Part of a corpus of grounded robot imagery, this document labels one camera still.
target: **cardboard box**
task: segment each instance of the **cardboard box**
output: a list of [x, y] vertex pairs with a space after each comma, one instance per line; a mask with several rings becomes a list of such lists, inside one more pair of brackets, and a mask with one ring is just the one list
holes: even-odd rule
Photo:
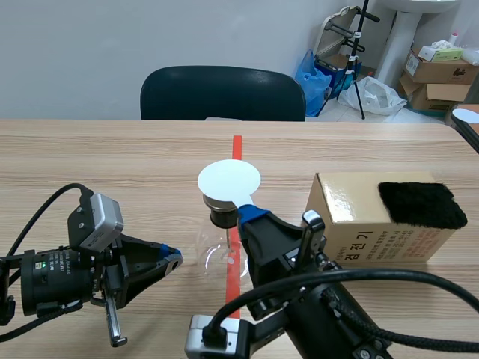
[[454, 230], [395, 224], [379, 196], [381, 182], [435, 180], [428, 172], [325, 173], [314, 176], [306, 210], [323, 218], [325, 253], [339, 263], [426, 262]]
[[413, 82], [421, 84], [470, 85], [479, 73], [479, 66], [463, 60], [428, 62], [411, 50], [405, 70]]
[[461, 58], [463, 51], [463, 49], [458, 47], [452, 49], [434, 49], [431, 46], [423, 46], [418, 53], [418, 57], [429, 62], [454, 61]]
[[471, 85], [419, 84], [403, 74], [399, 94], [408, 100], [408, 107], [428, 116], [445, 116], [458, 102], [464, 101]]

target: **tissue box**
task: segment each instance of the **tissue box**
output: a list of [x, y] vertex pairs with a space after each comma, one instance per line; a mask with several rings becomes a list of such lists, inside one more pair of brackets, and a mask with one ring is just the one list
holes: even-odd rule
[[325, 253], [331, 260], [344, 264], [426, 262], [454, 233], [453, 229], [394, 223], [379, 195], [382, 182], [435, 181], [428, 172], [314, 176], [306, 210], [313, 209], [323, 218]]
[[434, 49], [430, 46], [424, 46], [418, 56], [429, 62], [442, 62], [459, 60], [463, 54], [463, 49]]

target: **black stand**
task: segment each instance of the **black stand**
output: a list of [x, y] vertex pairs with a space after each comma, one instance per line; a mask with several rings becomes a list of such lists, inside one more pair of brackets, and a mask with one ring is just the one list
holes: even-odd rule
[[318, 116], [320, 115], [323, 108], [325, 108], [328, 101], [332, 98], [332, 94], [336, 91], [338, 86], [341, 85], [340, 90], [338, 92], [338, 95], [336, 96], [336, 100], [339, 99], [339, 95], [341, 94], [341, 91], [343, 90], [343, 87], [344, 87], [344, 83], [346, 82], [346, 77], [348, 75], [352, 74], [353, 75], [354, 87], [356, 88], [356, 95], [358, 96], [359, 108], [361, 109], [361, 117], [362, 117], [363, 120], [366, 118], [365, 115], [364, 115], [364, 111], [362, 109], [361, 97], [359, 96], [359, 90], [358, 90], [358, 73], [357, 73], [358, 56], [356, 55], [356, 53], [358, 52], [359, 39], [361, 38], [361, 32], [362, 32], [362, 26], [364, 24], [364, 18], [367, 17], [368, 19], [371, 19], [374, 22], [379, 22], [379, 19], [377, 17], [372, 16], [369, 13], [366, 13], [368, 5], [369, 5], [369, 0], [364, 0], [363, 7], [360, 11], [361, 17], [359, 19], [358, 30], [354, 33], [353, 49], [351, 50], [350, 59], [347, 62], [346, 71], [344, 72], [343, 76], [338, 81], [336, 86], [332, 89], [331, 95], [329, 95], [328, 98], [326, 99], [326, 101], [323, 103], [323, 107], [321, 107], [320, 111], [317, 114]]

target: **clear plastic bottle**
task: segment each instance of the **clear plastic bottle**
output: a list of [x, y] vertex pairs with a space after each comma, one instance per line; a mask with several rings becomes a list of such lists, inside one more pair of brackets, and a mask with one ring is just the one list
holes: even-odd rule
[[237, 232], [237, 209], [230, 202], [204, 196], [211, 215], [203, 222], [196, 236], [198, 269], [211, 278], [224, 277], [230, 284], [240, 285], [248, 279], [248, 257]]

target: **chair backrest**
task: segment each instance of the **chair backrest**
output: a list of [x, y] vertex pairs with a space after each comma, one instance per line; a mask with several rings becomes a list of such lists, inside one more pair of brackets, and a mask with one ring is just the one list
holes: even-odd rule
[[305, 95], [295, 79], [271, 71], [223, 66], [165, 67], [147, 77], [142, 120], [304, 121]]

